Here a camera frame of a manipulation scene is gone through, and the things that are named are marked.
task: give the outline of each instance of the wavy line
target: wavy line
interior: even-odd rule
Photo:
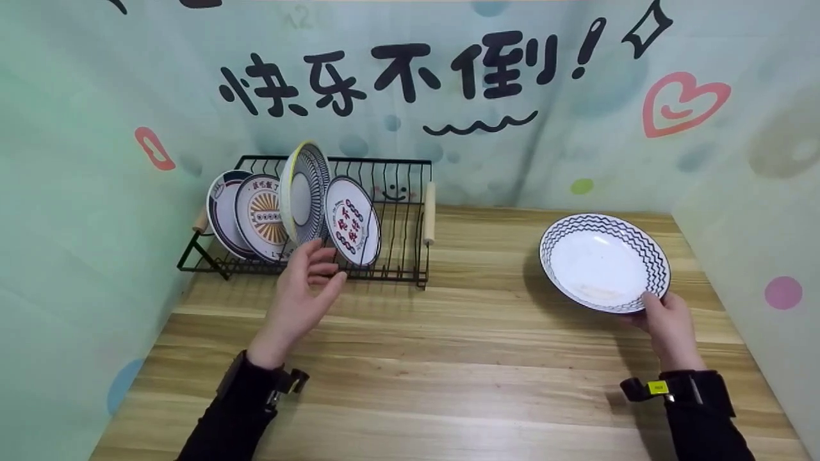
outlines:
[[[438,130],[438,131],[431,129],[427,125],[424,125],[421,129],[424,130],[425,133],[427,133],[428,135],[431,135],[431,136],[443,136],[443,135],[446,135],[450,132],[454,133],[455,135],[464,136],[464,135],[469,135],[471,133],[474,133],[476,130],[479,130],[479,129],[484,130],[487,133],[498,133],[499,131],[503,130],[504,128],[507,128],[507,125],[512,125],[512,126],[526,125],[527,123],[530,123],[531,121],[533,121],[537,116],[538,116],[538,111],[532,111],[532,113],[527,118],[522,119],[522,120],[516,120],[516,119],[512,118],[511,116],[504,116],[504,118],[501,119],[501,123],[499,123],[496,126],[487,126],[487,124],[484,123],[483,121],[476,120],[476,121],[473,122],[472,125],[468,126],[464,130],[460,130],[459,128],[456,128],[455,126],[452,126],[450,124],[445,125],[444,128],[442,128],[441,130]]]

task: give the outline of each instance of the wooden handle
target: wooden handle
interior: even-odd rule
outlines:
[[[202,232],[204,234],[205,230],[207,230],[207,209],[203,207],[203,210],[199,213],[197,220],[194,221],[194,231]]]
[[[424,193],[424,231],[422,239],[425,245],[435,243],[435,182],[427,183]]]

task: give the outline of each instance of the wrist strap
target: wrist strap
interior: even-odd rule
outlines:
[[[242,409],[276,411],[276,404],[283,394],[298,394],[307,384],[310,375],[302,370],[285,371],[284,365],[266,370],[250,363],[247,351],[240,352],[216,389],[216,400],[229,402]]]
[[[631,402],[663,396],[670,403],[699,404],[729,418],[735,417],[726,382],[714,370],[663,372],[657,381],[645,385],[633,377],[621,382],[621,389]]]

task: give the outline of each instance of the black metal dish rack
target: black metal dish rack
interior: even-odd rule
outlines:
[[[246,155],[236,163],[235,169],[281,177],[287,159],[276,155]],[[382,234],[376,262],[369,267],[358,267],[337,254],[339,269],[347,272],[349,279],[415,282],[416,286],[425,288],[430,270],[430,246],[435,240],[432,162],[346,157],[328,160],[335,176],[349,176],[368,192]],[[206,213],[203,209],[194,223],[194,235],[176,265],[179,270],[215,272],[228,280],[234,274],[278,275],[285,269],[285,261],[238,258],[216,239],[208,246],[207,237],[213,233],[208,229]]]

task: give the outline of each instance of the white plate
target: white plate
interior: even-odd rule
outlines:
[[[330,185],[324,154],[311,141],[301,143],[288,157],[282,176],[282,222],[290,239],[297,244],[324,239],[324,201]]]
[[[222,173],[211,183],[205,200],[207,219],[216,239],[228,251],[243,259],[256,259],[256,254],[236,226],[236,192],[250,175],[242,170]]]
[[[572,300],[608,313],[644,308],[640,295],[664,296],[671,271],[652,237],[629,222],[596,213],[565,217],[541,237],[541,266]]]
[[[288,238],[279,213],[279,180],[252,175],[242,182],[235,202],[236,225],[248,246],[268,262],[290,258],[295,245]]]
[[[352,178],[336,176],[325,200],[330,237],[339,253],[357,266],[369,266],[379,256],[381,232],[373,202]]]

